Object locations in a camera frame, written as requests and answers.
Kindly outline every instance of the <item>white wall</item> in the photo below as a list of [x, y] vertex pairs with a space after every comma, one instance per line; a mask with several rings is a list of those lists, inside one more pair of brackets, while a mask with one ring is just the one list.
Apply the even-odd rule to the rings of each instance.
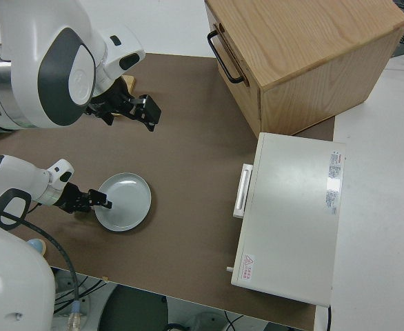
[[203, 0], [80, 2], [95, 28], [126, 24], [148, 53], [213, 57], [206, 39], [209, 25]]

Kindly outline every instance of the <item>black metal handle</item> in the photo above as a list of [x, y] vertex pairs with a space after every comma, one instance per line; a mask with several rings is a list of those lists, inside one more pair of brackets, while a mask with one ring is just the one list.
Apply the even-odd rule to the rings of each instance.
[[213, 42], [211, 41], [211, 39], [215, 36], [217, 36], [219, 33], [217, 32], [217, 30], [211, 31], [208, 36], [208, 45], [210, 45], [214, 55], [216, 56], [217, 61], [219, 61], [219, 64], [221, 65], [223, 71], [225, 72], [225, 74], [227, 75], [228, 80], [233, 83], [233, 84], [238, 84], [241, 83], [244, 79], [243, 76], [239, 76], [237, 78], [234, 78], [233, 76], [231, 76], [230, 72], [228, 71], [225, 63], [223, 62], [221, 55], [217, 52], [217, 49], [214, 47]]

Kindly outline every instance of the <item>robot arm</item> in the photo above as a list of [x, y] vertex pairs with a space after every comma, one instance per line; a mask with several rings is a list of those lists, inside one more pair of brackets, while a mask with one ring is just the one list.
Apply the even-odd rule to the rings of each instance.
[[[104, 193], [96, 190], [84, 193], [69, 183], [73, 173], [73, 167], [64, 159], [48, 169], [39, 169], [16, 157], [0, 155], [0, 211], [24, 217], [31, 201], [55, 205], [68, 213], [88, 212], [94, 205], [112, 207]], [[4, 230], [18, 225], [0, 217], [0, 227]]]
[[[119, 112], [150, 131], [158, 123], [161, 111], [151, 97], [135, 99], [121, 80], [145, 56], [126, 27], [97, 32], [77, 0], [0, 0], [0, 30], [0, 132], [60, 128], [83, 113], [111, 125]], [[68, 183], [72, 174], [65, 160], [39, 169], [0, 157], [0, 211], [22, 217], [30, 201], [67, 212], [111, 208], [104, 194]], [[0, 226], [16, 224], [0, 217]], [[0, 330], [49, 330], [53, 301], [45, 260], [0, 229]], [[71, 316], [68, 329], [78, 330], [77, 307]]]
[[158, 123], [150, 97], [121, 88], [145, 56], [125, 26], [95, 31], [77, 1], [0, 0], [0, 30], [0, 130], [68, 126], [84, 112]]

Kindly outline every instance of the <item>wooden box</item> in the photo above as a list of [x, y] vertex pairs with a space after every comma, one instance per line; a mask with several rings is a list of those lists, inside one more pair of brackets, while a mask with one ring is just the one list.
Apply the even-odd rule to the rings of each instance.
[[219, 71], [256, 136], [295, 134], [364, 102], [404, 33], [392, 0], [205, 4]]

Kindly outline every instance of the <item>drawer handle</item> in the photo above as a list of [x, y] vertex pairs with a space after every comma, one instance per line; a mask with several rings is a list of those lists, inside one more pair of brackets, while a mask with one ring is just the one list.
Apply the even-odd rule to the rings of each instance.
[[251, 181], [251, 164], [243, 164], [241, 179], [239, 181], [239, 188], [237, 189], [236, 203], [234, 204], [234, 211], [232, 216], [242, 219], [245, 215], [246, 198], [248, 197], [248, 188]]
[[239, 76], [237, 78], [234, 78], [233, 76], [231, 76], [230, 72], [228, 71], [226, 65], [224, 64], [221, 55], [217, 52], [216, 48], [214, 47], [213, 42], [211, 41], [211, 39], [215, 36], [217, 36], [219, 33], [217, 32], [217, 30], [211, 31], [208, 34], [208, 44], [210, 45], [214, 55], [216, 56], [217, 61], [219, 61], [219, 64], [221, 65], [223, 71], [225, 72], [225, 74], [227, 75], [228, 80], [233, 83], [233, 84], [238, 84], [241, 83], [243, 81], [243, 76]]

